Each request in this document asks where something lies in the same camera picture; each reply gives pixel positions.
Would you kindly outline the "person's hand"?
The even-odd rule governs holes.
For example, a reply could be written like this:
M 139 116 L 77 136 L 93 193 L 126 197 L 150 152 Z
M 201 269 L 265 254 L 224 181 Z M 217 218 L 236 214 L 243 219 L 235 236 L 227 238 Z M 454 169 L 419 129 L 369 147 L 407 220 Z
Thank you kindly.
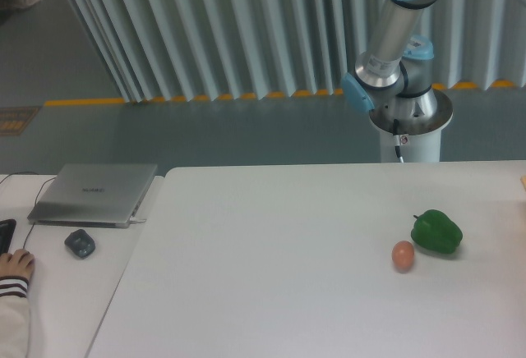
M 28 250 L 3 253 L 0 258 L 1 279 L 20 279 L 30 282 L 35 271 L 35 256 Z

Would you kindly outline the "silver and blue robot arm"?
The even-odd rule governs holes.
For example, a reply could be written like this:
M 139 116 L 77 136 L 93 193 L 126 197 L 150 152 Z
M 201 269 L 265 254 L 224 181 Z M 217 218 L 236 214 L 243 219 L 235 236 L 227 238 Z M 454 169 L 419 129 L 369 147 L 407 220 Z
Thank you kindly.
M 431 88 L 411 79 L 403 57 L 422 12 L 436 0 L 385 0 L 381 16 L 354 72 L 341 80 L 345 98 L 360 112 L 370 112 L 395 96 L 416 98 Z

